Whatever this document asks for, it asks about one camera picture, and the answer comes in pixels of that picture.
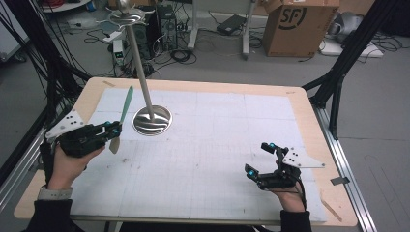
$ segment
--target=floor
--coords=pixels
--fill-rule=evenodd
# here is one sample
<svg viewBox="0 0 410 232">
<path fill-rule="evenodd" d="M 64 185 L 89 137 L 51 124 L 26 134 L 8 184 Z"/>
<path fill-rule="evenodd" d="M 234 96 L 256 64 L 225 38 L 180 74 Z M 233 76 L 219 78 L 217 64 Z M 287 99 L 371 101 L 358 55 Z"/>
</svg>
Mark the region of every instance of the floor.
<svg viewBox="0 0 410 232">
<path fill-rule="evenodd" d="M 104 11 L 93 13 L 103 19 Z M 210 28 L 215 23 L 202 18 Z M 258 17 L 252 27 L 263 27 L 266 18 Z M 85 43 L 87 31 L 66 34 L 69 48 L 79 63 L 95 76 L 112 69 L 111 54 L 104 43 Z M 399 38 L 404 45 L 410 39 Z M 336 57 L 317 53 L 312 59 L 267 57 L 262 47 L 252 48 L 245 61 L 242 42 L 200 32 L 191 65 L 172 64 L 155 72 L 151 78 L 186 81 L 246 83 L 260 85 L 302 86 L 326 73 Z M 408 231 L 410 185 L 410 50 L 386 51 L 383 58 L 357 62 L 343 84 L 338 121 L 338 136 L 353 169 L 368 209 L 378 231 Z M 31 63 L 0 66 L 0 163 L 14 149 L 23 134 L 45 106 L 44 92 Z M 0 231 L 20 231 L 28 220 L 16 219 L 13 210 L 30 182 L 29 172 L 11 201 L 0 214 Z M 103 223 L 80 221 L 87 231 L 103 231 Z M 313 231 L 361 231 L 352 228 L 313 228 Z"/>
</svg>

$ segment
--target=metal rod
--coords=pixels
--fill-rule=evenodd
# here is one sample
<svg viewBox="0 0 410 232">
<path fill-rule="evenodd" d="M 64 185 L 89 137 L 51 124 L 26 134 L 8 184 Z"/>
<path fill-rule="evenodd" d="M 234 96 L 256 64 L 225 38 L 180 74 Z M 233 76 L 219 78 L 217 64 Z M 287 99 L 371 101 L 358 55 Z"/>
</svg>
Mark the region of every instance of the metal rod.
<svg viewBox="0 0 410 232">
<path fill-rule="evenodd" d="M 150 119 L 154 119 L 153 105 L 151 104 L 150 93 L 148 91 L 147 80 L 145 79 L 144 69 L 142 68 L 141 57 L 139 56 L 138 44 L 136 43 L 135 34 L 133 33 L 132 25 L 126 26 L 129 43 L 131 46 L 133 62 L 137 71 L 139 83 L 141 84 L 142 94 L 144 95 L 145 104 L 147 105 Z"/>
</svg>

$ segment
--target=power strip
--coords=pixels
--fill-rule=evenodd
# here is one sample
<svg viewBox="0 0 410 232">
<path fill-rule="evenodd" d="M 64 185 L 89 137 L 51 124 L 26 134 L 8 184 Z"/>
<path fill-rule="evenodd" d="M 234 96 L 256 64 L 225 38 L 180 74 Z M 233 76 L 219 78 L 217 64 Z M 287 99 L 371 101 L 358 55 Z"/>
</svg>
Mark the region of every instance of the power strip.
<svg viewBox="0 0 410 232">
<path fill-rule="evenodd" d="M 104 42 L 111 44 L 114 40 L 119 40 L 121 36 L 123 35 L 123 32 L 113 32 L 109 35 L 109 37 L 102 39 Z"/>
</svg>

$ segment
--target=green blade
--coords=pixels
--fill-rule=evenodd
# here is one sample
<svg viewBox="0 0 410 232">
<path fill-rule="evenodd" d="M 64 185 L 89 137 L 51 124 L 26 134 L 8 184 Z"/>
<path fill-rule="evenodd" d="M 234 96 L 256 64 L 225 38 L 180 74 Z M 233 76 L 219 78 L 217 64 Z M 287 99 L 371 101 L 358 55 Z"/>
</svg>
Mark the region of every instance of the green blade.
<svg viewBox="0 0 410 232">
<path fill-rule="evenodd" d="M 120 121 L 121 124 L 124 122 L 124 119 L 126 118 L 128 108 L 130 107 L 132 94 L 133 94 L 133 88 L 132 86 L 130 86 L 129 92 L 127 93 L 126 101 L 124 102 L 123 114 L 121 115 L 121 121 Z"/>
</svg>

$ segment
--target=round metal base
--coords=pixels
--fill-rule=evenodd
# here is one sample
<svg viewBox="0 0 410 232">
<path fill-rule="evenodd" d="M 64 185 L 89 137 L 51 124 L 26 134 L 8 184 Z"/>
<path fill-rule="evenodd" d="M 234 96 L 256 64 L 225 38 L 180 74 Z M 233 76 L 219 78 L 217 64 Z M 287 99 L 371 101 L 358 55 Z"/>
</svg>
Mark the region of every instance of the round metal base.
<svg viewBox="0 0 410 232">
<path fill-rule="evenodd" d="M 133 128 L 143 135 L 157 135 L 166 131 L 172 123 L 172 114 L 168 109 L 153 105 L 154 119 L 150 119 L 148 108 L 140 109 L 133 116 Z"/>
</svg>

